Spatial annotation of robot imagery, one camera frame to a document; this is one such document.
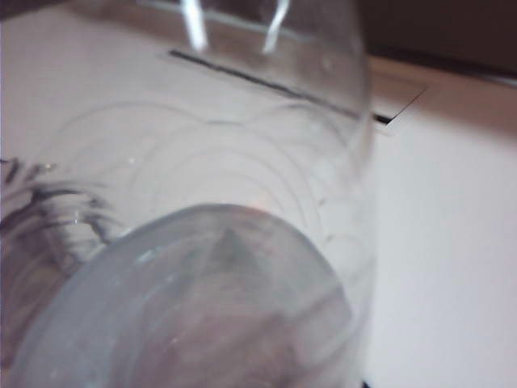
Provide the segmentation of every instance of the transparent plastic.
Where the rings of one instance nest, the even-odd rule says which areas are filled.
[[[2,34],[6,386],[360,386],[352,2],[64,2]]]

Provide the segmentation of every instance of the black line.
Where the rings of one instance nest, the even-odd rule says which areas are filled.
[[[245,81],[255,83],[260,86],[265,86],[274,91],[278,91],[279,93],[286,95],[287,97],[290,97],[292,99],[303,99],[305,101],[309,101],[310,103],[315,103],[316,105],[323,106],[324,108],[330,109],[330,110],[340,113],[342,115],[349,116],[352,119],[355,119],[355,120],[359,119],[359,115],[357,113],[352,112],[351,110],[349,110],[347,108],[339,107],[338,105],[329,103],[328,101],[325,101],[324,99],[320,99],[318,97],[309,95],[309,94],[301,92],[301,91],[294,91],[293,89],[290,89],[284,85],[280,85],[279,83],[269,82],[269,81],[266,81],[265,79],[254,77],[252,75],[243,73],[236,69],[231,69],[231,68],[223,66],[223,65],[217,65],[215,63],[206,61],[202,58],[195,57],[190,54],[182,53],[179,50],[170,50],[169,54],[172,57],[177,57],[177,58],[180,58],[180,59],[183,59],[186,61],[196,63],[197,65],[202,65],[202,66],[204,66],[210,70],[214,70],[218,73],[232,75],[234,77],[244,79]]]
[[[392,118],[390,121],[392,120],[395,120],[401,113],[403,113],[411,104],[413,104],[421,95],[423,95],[427,90],[429,89],[429,87],[425,87],[420,93],[418,93],[415,97],[413,97],[411,99],[411,101],[409,101],[405,106],[404,108],[395,115],[394,118]]]
[[[12,159],[12,162],[13,167],[11,167],[11,169],[7,173],[6,184],[12,183],[12,181],[15,180],[16,174],[18,173],[18,171],[20,171],[20,169],[23,166],[17,158]]]
[[[382,116],[382,115],[377,115],[377,114],[373,115],[373,118],[376,121],[380,122],[381,124],[386,124],[386,125],[391,123],[391,120],[392,120],[387,116]]]

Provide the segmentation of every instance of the clear plastic bottle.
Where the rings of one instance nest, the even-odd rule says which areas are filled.
[[[2,33],[7,386],[360,385],[352,2],[64,2]]]

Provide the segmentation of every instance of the dark background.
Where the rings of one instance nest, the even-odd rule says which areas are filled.
[[[2,18],[59,0],[0,0]],[[376,55],[517,78],[517,0],[357,0]],[[315,2],[324,6],[324,2]]]

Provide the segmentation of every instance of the white surface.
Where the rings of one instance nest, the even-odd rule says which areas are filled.
[[[517,90],[373,59],[430,89],[379,136],[373,388],[517,386]]]

